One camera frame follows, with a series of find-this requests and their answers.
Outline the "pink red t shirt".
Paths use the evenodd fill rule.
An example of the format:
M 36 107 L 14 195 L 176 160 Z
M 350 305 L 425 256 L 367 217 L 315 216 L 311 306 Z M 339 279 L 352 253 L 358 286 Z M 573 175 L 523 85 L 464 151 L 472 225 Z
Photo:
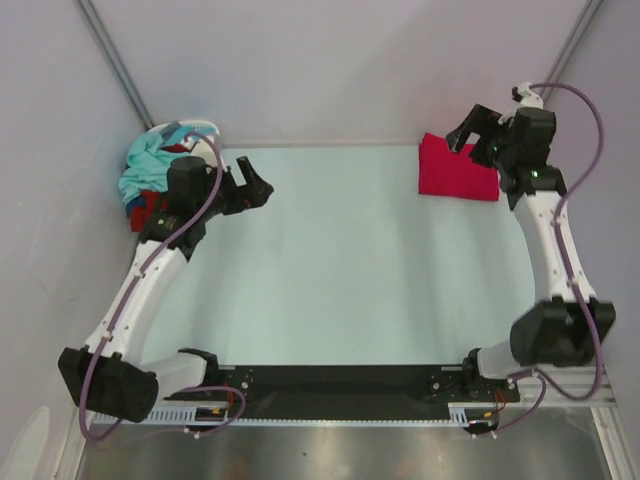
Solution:
M 444 138 L 425 133 L 418 148 L 418 193 L 463 200 L 497 202 L 498 173 L 472 161 L 474 145 L 459 154 L 449 151 Z

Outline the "white laundry basket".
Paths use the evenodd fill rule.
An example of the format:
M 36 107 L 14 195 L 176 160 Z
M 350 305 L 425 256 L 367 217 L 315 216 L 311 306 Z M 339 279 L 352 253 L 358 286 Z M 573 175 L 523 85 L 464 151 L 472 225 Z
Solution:
M 163 139 L 161 149 L 170 153 L 188 153 L 194 149 L 199 138 L 185 139 L 185 135 L 189 131 L 196 131 L 214 143 L 219 142 L 219 128 L 207 120 L 175 120 L 150 129 L 150 132 L 160 134 Z

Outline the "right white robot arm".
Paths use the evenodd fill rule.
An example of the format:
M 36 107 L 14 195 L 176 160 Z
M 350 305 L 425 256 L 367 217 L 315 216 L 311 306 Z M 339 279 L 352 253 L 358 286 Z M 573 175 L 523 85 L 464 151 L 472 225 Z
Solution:
M 513 87 L 516 105 L 507 113 L 475 105 L 445 137 L 453 154 L 471 135 L 478 137 L 469 157 L 497 172 L 534 276 L 535 303 L 512 323 L 507 339 L 473 349 L 464 360 L 461 388 L 473 401 L 493 394 L 497 380 L 515 383 L 528 376 L 567 399 L 585 401 L 605 374 L 602 343 L 616 311 L 598 299 L 582 268 L 568 218 L 568 200 L 577 188 L 548 162 L 557 118 L 545 107 L 540 87 Z

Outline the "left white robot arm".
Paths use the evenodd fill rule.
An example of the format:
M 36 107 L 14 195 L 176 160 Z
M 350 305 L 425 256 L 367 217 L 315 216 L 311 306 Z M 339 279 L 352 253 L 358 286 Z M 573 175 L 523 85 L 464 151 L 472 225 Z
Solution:
M 214 397 L 223 382 L 214 354 L 183 348 L 170 358 L 143 363 L 145 339 L 169 288 L 188 265 L 217 215 L 264 206 L 274 188 L 246 156 L 236 183 L 224 162 L 200 156 L 174 160 L 168 189 L 145 222 L 125 282 L 98 327 L 79 349 L 65 348 L 58 368 L 75 405 L 84 412 L 129 422 L 144 420 L 156 403 L 191 392 Z

